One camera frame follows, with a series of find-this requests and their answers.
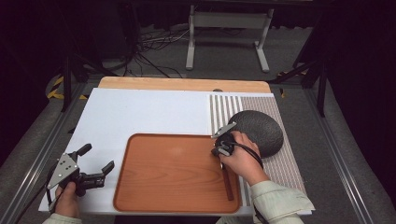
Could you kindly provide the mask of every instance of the white desk frame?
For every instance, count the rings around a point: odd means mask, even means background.
[[[262,29],[260,41],[255,41],[255,48],[259,56],[262,71],[270,71],[268,62],[262,49],[267,37],[268,29],[271,24],[274,10],[269,9],[267,14],[248,14],[248,13],[221,13],[221,12],[197,12],[195,7],[190,9],[190,42],[187,52],[186,69],[192,70],[194,64],[195,27],[227,27],[227,28],[245,28],[245,29]]]

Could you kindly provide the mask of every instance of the sleeve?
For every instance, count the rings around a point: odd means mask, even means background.
[[[315,210],[306,195],[297,189],[286,188],[269,180],[255,184],[250,189],[254,204],[271,224],[300,224],[303,222],[298,212]]]
[[[64,217],[54,213],[43,224],[82,224],[82,220],[74,217]]]

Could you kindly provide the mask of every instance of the person's right hand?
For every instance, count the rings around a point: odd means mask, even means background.
[[[231,132],[235,142],[253,149],[260,156],[257,145],[248,139],[245,133]],[[228,165],[236,174],[244,177],[250,186],[264,180],[269,180],[268,175],[260,167],[259,163],[241,147],[235,146],[231,156],[219,154],[221,162]]]
[[[66,188],[58,187],[55,191],[56,197],[61,195],[56,203],[55,213],[64,217],[79,218],[78,196],[76,192],[76,183],[69,182]]]

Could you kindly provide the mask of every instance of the wooden tray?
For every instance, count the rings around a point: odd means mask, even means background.
[[[228,169],[228,201],[208,135],[138,133],[128,140],[114,207],[121,212],[231,214],[240,206],[237,175]]]

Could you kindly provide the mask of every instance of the black textured bowl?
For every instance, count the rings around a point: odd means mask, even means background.
[[[274,156],[283,146],[283,132],[279,124],[267,114],[255,110],[236,113],[229,123],[236,122],[230,131],[245,133],[259,147],[262,158]]]

